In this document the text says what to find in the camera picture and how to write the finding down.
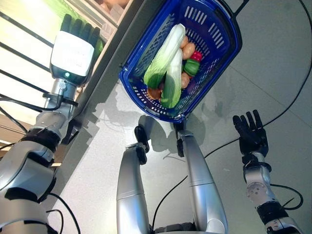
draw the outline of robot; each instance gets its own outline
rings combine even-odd
[[[51,169],[54,152],[66,136],[68,123],[77,105],[74,94],[90,77],[99,29],[64,17],[52,51],[50,69],[54,78],[51,93],[45,94],[46,107],[36,124],[0,161],[0,233],[57,234],[50,227],[40,203],[51,192],[56,176]],[[268,234],[303,234],[288,216],[270,188],[271,167],[264,158],[268,152],[266,132],[257,111],[234,116],[240,134],[243,174],[247,196],[254,203]],[[217,187],[193,133],[185,124],[175,124],[177,147],[186,158],[194,223],[175,224],[155,231],[148,221],[140,166],[147,162],[148,139],[144,127],[137,126],[137,143],[123,154],[117,186],[118,234],[227,234],[227,219]]]

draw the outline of blue shopping basket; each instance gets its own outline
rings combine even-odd
[[[167,1],[123,66],[119,78],[130,98],[147,114],[168,122],[181,122],[204,98],[242,47],[236,15],[223,0]],[[174,108],[164,108],[147,95],[143,76],[171,28],[182,23],[186,36],[203,55],[198,73],[183,89]]]

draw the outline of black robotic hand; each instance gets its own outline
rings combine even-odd
[[[82,27],[80,19],[70,29],[72,17],[64,16],[61,29],[55,39],[50,69],[53,78],[61,78],[75,86],[85,84],[94,65],[94,51],[99,38],[99,28],[87,23]]]
[[[240,135],[240,151],[243,155],[259,152],[265,157],[269,151],[267,134],[263,129],[258,111],[254,110],[253,115],[255,122],[252,114],[250,112],[246,113],[249,125],[245,116],[233,116],[233,124]]]

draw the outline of black cable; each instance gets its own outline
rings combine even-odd
[[[179,186],[183,181],[185,181],[185,179],[187,178],[187,176],[184,177],[183,180],[181,180],[178,184],[176,184],[163,198],[162,200],[159,202],[156,210],[155,210],[155,213],[154,213],[154,217],[153,217],[153,224],[152,224],[152,229],[154,230],[154,225],[155,225],[155,219],[156,219],[156,214],[157,214],[157,211],[158,209],[160,208],[160,205],[162,204],[162,202],[165,200],[165,198],[177,187]]]
[[[27,129],[16,119],[14,119],[9,113],[7,113],[2,107],[0,107],[0,112],[2,112],[5,116],[7,116],[13,123],[15,123],[17,126],[19,126],[25,133],[27,133]]]
[[[0,150],[3,150],[3,149],[5,149],[6,147],[9,147],[9,146],[14,145],[14,144],[15,144],[15,143],[11,143],[11,144],[4,145],[4,146],[0,147]]]
[[[308,19],[309,19],[310,30],[311,30],[311,37],[312,37],[312,20],[311,20],[311,17],[310,17],[310,15],[309,15],[309,12],[308,12],[308,10],[307,10],[305,4],[302,2],[302,0],[298,0],[298,1],[301,3],[301,5],[302,5],[303,9],[305,10],[306,15],[307,15],[307,17],[308,17]],[[266,125],[268,125],[268,124],[270,124],[270,123],[272,123],[272,122],[274,122],[275,120],[277,120],[278,118],[280,118],[283,114],[285,114],[285,113],[290,109],[290,107],[294,104],[294,102],[295,102],[295,101],[297,100],[297,98],[299,97],[299,95],[300,95],[300,93],[301,93],[301,91],[302,91],[304,85],[306,84],[306,82],[307,82],[307,80],[308,80],[308,78],[309,78],[311,69],[312,69],[312,58],[311,58],[311,61],[310,61],[310,67],[309,67],[307,76],[305,77],[305,79],[304,79],[304,81],[303,81],[303,83],[302,83],[302,85],[301,85],[301,87],[300,87],[300,89],[299,89],[299,91],[298,91],[296,97],[293,99],[293,101],[291,102],[291,104],[290,104],[282,113],[280,113],[280,114],[279,114],[278,116],[276,116],[274,119],[272,119],[272,120],[270,120],[269,122],[267,122],[266,124],[264,124],[263,127],[266,126]]]
[[[291,201],[293,200],[293,198],[292,198],[291,200],[289,200],[288,202],[286,202],[286,203],[283,205],[283,207],[284,207],[285,210],[287,210],[287,211],[293,211],[293,210],[297,210],[298,208],[300,208],[300,207],[302,206],[302,204],[303,204],[303,196],[302,196],[301,193],[298,192],[296,189],[293,189],[293,188],[288,187],[288,186],[285,186],[285,185],[280,185],[280,184],[270,184],[270,185],[271,185],[271,186],[274,186],[274,187],[278,187],[278,188],[283,188],[283,189],[291,190],[291,191],[295,192],[296,194],[298,194],[298,196],[300,197],[300,202],[299,202],[299,204],[296,205],[295,207],[289,207],[289,208],[284,207],[284,206],[286,206],[289,202],[291,202]]]
[[[78,222],[76,220],[76,217],[75,217],[74,213],[72,212],[72,210],[67,205],[67,203],[63,200],[63,198],[61,198],[59,195],[54,194],[54,193],[48,193],[48,195],[56,197],[58,200],[60,200],[63,203],[63,205],[66,207],[66,209],[68,210],[68,212],[70,213],[70,215],[72,216],[72,218],[73,218],[73,220],[75,222],[78,234],[80,234],[81,232],[80,232],[80,228],[79,228]]]
[[[304,11],[305,11],[305,13],[306,13],[308,19],[309,19],[310,28],[311,28],[311,37],[312,37],[312,20],[311,20],[311,17],[310,17],[310,15],[309,15],[309,11],[307,10],[307,8],[306,8],[305,4],[302,2],[302,0],[298,0],[298,1],[299,1],[300,4],[302,5],[302,7],[303,7],[303,9],[304,9]],[[280,118],[283,114],[285,114],[285,113],[291,108],[291,106],[292,106],[292,105],[295,103],[295,101],[298,99],[298,97],[299,97],[299,95],[300,95],[300,93],[301,93],[301,91],[302,91],[304,85],[306,84],[306,82],[307,82],[307,80],[308,80],[308,78],[309,78],[311,69],[312,69],[312,45],[311,45],[311,61],[310,61],[309,70],[308,70],[308,73],[307,73],[307,75],[306,75],[306,77],[305,77],[303,83],[302,83],[301,86],[300,86],[300,89],[299,89],[297,95],[295,96],[295,98],[293,99],[293,101],[290,103],[290,105],[289,105],[282,113],[280,113],[278,116],[276,116],[275,118],[273,118],[272,120],[270,120],[269,122],[267,122],[266,124],[264,124],[263,127],[269,125],[270,123],[272,123],[272,122],[274,122],[275,120],[277,120],[278,118]],[[210,153],[208,153],[208,154],[205,156],[205,158],[208,157],[209,155],[211,155],[212,153],[214,153],[215,151],[217,151],[217,150],[219,150],[219,149],[221,149],[221,148],[223,148],[223,147],[225,147],[225,146],[227,146],[227,145],[229,145],[229,144],[231,144],[231,143],[233,143],[233,142],[235,142],[235,141],[238,141],[238,140],[239,140],[239,138],[236,138],[236,139],[234,139],[234,140],[232,140],[232,141],[230,141],[230,142],[228,142],[228,143],[226,143],[226,144],[224,144],[224,145],[221,145],[220,147],[218,147],[218,148],[216,148],[215,150],[213,150],[213,151],[211,151]],[[186,176],[182,181],[180,181],[178,184],[176,184],[176,185],[163,197],[163,199],[162,199],[162,200],[160,201],[160,203],[158,204],[158,206],[157,206],[157,208],[156,208],[156,210],[155,210],[155,213],[154,213],[153,225],[152,225],[153,228],[154,228],[154,223],[155,223],[156,214],[157,214],[157,211],[158,211],[160,205],[162,204],[162,202],[164,201],[164,199],[165,199],[178,185],[180,185],[186,178],[187,178],[187,176]],[[295,189],[293,189],[293,188],[290,188],[290,187],[287,187],[287,186],[282,186],[282,185],[281,185],[281,188],[290,189],[290,190],[294,191],[295,193],[297,193],[297,194],[300,196],[300,203],[298,204],[298,206],[296,206],[296,207],[291,207],[291,208],[285,208],[285,210],[286,210],[286,209],[289,209],[289,210],[298,209],[298,208],[302,205],[302,203],[303,203],[302,195],[301,195],[298,191],[296,191]]]
[[[62,103],[62,100],[63,100],[63,95],[58,95],[58,99],[57,99],[57,103],[56,103],[55,107],[53,107],[53,108],[44,108],[44,107],[40,107],[40,106],[35,106],[35,105],[32,105],[32,104],[29,104],[27,102],[15,100],[15,99],[10,98],[10,97],[0,97],[0,101],[10,101],[10,102],[16,103],[18,105],[21,105],[21,106],[27,107],[29,109],[32,109],[34,111],[55,111],[55,110],[57,110],[60,107],[60,105]]]
[[[64,216],[63,216],[62,211],[60,211],[60,210],[58,210],[58,209],[46,211],[46,213],[50,213],[50,212],[58,212],[58,213],[59,213],[60,219],[61,219],[61,226],[60,226],[59,234],[62,234],[62,232],[63,232],[63,227],[64,227]]]

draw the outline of gray floor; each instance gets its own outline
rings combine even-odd
[[[236,9],[242,0],[227,2]],[[311,12],[312,2],[304,2]],[[233,115],[258,109],[263,122],[267,122],[282,112],[296,95],[310,62],[311,34],[298,1],[253,0],[237,20],[243,48],[190,115],[188,128],[194,132],[203,154],[237,137]],[[102,90],[97,90],[97,98],[91,105],[96,108],[89,109],[85,128],[58,172],[56,191],[60,193],[64,186],[60,194],[75,213],[82,233],[114,234],[117,233],[115,196],[121,156],[124,146],[135,142],[133,129],[143,112],[131,102],[120,82],[105,102],[100,101],[105,85]],[[305,233],[312,233],[311,76],[290,111],[266,130],[270,145],[266,160],[273,168],[272,183],[288,185],[302,193],[304,205],[289,211],[289,215]],[[162,196],[187,172],[184,159],[177,156],[169,123],[154,125],[150,145],[148,162],[141,167],[141,173],[152,222]],[[207,163],[222,197],[230,232],[265,233],[252,203],[246,198],[238,143],[215,152]],[[293,196],[295,200],[289,206],[299,201],[289,191],[273,190],[281,203]],[[64,233],[75,233],[65,208],[59,202],[55,208],[64,211]],[[184,182],[160,207],[156,227],[192,221],[192,217],[188,185]],[[51,225],[58,228],[57,214],[51,214],[49,219]]]

